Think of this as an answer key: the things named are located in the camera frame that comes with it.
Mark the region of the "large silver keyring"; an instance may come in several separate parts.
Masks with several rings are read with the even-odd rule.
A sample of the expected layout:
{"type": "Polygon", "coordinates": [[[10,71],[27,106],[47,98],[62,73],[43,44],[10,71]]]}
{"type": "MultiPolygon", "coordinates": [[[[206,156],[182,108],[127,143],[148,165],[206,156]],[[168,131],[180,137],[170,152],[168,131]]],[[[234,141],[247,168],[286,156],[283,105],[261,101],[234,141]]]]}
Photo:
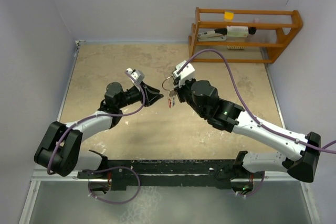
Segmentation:
{"type": "Polygon", "coordinates": [[[172,91],[174,90],[175,85],[174,85],[174,77],[169,76],[165,78],[162,82],[162,89],[165,91],[172,91]]]}

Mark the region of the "silver keys bunch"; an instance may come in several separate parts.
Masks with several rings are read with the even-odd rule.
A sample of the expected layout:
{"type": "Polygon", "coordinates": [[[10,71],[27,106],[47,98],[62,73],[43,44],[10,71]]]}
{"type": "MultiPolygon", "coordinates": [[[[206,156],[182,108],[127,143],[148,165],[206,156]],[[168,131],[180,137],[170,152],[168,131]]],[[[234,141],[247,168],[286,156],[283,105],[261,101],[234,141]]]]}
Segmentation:
{"type": "Polygon", "coordinates": [[[177,92],[175,90],[169,91],[169,99],[173,102],[175,100],[175,97],[177,96],[177,92]]]}

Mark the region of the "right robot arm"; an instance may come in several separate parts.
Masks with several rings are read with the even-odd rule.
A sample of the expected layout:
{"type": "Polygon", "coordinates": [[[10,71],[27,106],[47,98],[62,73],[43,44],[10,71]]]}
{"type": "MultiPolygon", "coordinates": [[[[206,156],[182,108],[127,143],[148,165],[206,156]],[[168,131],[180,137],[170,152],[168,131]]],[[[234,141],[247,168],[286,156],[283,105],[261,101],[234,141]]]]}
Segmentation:
{"type": "Polygon", "coordinates": [[[276,150],[274,153],[239,152],[234,173],[246,177],[250,173],[276,171],[306,183],[314,181],[320,157],[321,136],[315,132],[290,132],[254,115],[242,106],[223,100],[209,81],[195,79],[174,82],[178,100],[187,103],[213,128],[243,135],[276,150]]]}

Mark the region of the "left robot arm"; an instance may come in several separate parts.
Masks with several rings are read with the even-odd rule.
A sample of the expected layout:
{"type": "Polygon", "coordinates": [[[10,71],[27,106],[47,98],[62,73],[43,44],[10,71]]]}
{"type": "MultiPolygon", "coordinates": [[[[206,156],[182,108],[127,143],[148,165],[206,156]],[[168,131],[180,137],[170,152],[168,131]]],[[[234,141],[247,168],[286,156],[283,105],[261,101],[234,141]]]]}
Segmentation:
{"type": "Polygon", "coordinates": [[[115,127],[125,115],[124,107],[137,102],[149,107],[163,97],[160,90],[144,82],[127,90],[118,82],[108,84],[100,108],[93,115],[75,122],[55,121],[49,125],[34,162],[46,168],[49,175],[65,177],[74,170],[89,170],[96,178],[104,177],[108,172],[106,157],[95,151],[80,153],[82,142],[115,127]]]}

